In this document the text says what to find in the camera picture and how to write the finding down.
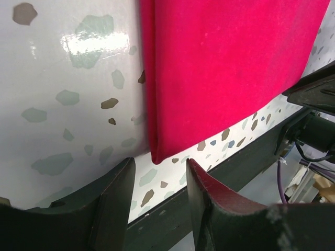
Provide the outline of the magenta red t shirt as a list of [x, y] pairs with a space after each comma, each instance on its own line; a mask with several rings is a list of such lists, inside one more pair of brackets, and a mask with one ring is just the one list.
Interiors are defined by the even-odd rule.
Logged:
[[296, 84], [329, 1], [140, 1], [152, 162]]

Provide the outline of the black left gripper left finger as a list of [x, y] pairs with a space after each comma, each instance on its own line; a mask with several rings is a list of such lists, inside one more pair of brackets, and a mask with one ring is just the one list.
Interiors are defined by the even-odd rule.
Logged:
[[1, 205], [1, 250], [122, 250], [135, 173], [126, 158], [48, 208]]

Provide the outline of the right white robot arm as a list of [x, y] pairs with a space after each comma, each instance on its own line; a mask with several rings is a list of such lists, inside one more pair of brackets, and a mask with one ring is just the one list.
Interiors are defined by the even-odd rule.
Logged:
[[[285, 143], [294, 143], [304, 160], [334, 163], [334, 122], [316, 115], [317, 112], [323, 112], [334, 116], [334, 61], [301, 78], [297, 84], [284, 91], [283, 95], [289, 103], [300, 105], [304, 109], [298, 119], [282, 128], [275, 154], [283, 149]], [[301, 147], [304, 144], [326, 155], [308, 158]]]

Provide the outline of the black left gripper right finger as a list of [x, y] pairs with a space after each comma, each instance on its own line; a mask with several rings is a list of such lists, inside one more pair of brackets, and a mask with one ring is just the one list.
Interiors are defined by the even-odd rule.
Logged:
[[334, 250], [334, 204], [264, 206], [231, 190], [193, 159], [187, 193], [196, 250]]

